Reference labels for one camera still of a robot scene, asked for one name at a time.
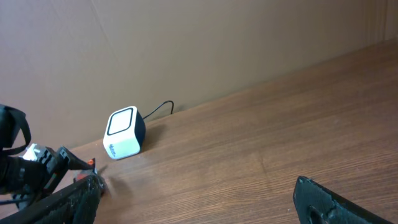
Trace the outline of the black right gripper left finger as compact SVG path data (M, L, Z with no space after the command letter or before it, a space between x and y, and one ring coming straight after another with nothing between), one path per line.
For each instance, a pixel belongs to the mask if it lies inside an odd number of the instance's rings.
M103 191L102 178L91 174L1 219L1 224L93 223Z

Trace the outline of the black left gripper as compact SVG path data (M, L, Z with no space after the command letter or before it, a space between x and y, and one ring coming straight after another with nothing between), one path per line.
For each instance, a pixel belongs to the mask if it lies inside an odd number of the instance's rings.
M1 156L1 194L48 195L68 170L93 170L89 164L64 146L60 152L51 148L39 153L36 161Z

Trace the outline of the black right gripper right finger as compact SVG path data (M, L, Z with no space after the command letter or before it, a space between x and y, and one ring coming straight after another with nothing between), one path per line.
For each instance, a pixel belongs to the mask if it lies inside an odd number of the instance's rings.
M301 224L392 224L305 176L297 178L293 201Z

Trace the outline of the dark snack packet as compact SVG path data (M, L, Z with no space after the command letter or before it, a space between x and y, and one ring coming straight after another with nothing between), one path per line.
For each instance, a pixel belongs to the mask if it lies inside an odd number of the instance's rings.
M75 172L75 175L73 177L73 183L75 183L81 179L84 179L85 177L87 177L89 175L95 175L99 179L99 188L100 188L101 196L103 196L106 191L106 182L102 178L102 176L100 176L100 173L98 172L98 170L96 168L96 159L95 158L90 159L87 162L87 164L91 165L92 168L88 169L88 170L81 170L79 172Z

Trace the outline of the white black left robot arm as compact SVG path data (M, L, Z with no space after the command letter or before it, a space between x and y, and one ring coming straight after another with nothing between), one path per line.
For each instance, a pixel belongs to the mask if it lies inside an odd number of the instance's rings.
M9 203L31 203L50 195L68 170L95 170L95 161L85 162L67 148L58 151L40 146L35 159L18 157L32 136L26 114L1 105L1 193L11 194Z

